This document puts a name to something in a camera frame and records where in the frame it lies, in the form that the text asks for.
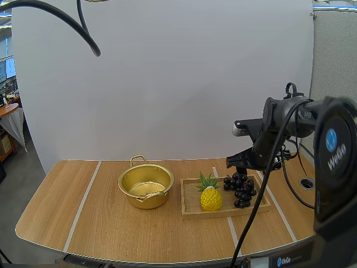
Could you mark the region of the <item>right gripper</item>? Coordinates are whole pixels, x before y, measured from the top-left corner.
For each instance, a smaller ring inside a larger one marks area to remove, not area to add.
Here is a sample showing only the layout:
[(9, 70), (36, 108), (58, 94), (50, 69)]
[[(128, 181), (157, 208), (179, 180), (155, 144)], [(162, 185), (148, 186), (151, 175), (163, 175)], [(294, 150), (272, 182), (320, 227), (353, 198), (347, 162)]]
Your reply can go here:
[[(274, 143), (278, 133), (260, 131), (257, 139), (253, 142), (252, 150), (244, 150), (226, 158), (226, 168), (236, 168), (239, 175), (248, 175), (248, 169), (253, 166), (257, 169), (265, 169), (268, 165)], [(274, 158), (272, 170), (282, 168), (281, 160)]]

